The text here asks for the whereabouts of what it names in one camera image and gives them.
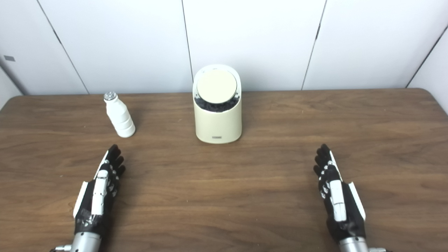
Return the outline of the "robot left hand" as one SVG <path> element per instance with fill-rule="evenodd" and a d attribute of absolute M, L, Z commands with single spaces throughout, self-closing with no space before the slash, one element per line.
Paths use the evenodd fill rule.
<path fill-rule="evenodd" d="M 90 232 L 101 238 L 112 228 L 112 207 L 126 167 L 118 145 L 103 156 L 94 178 L 84 181 L 74 207 L 74 234 Z"/>

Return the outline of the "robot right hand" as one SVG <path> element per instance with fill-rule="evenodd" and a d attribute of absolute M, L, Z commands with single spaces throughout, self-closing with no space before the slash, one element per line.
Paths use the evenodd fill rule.
<path fill-rule="evenodd" d="M 323 144 L 315 156 L 313 171 L 327 211 L 326 225 L 336 243 L 352 238 L 366 238 L 365 209 L 353 182 L 342 179 L 333 152 Z"/>

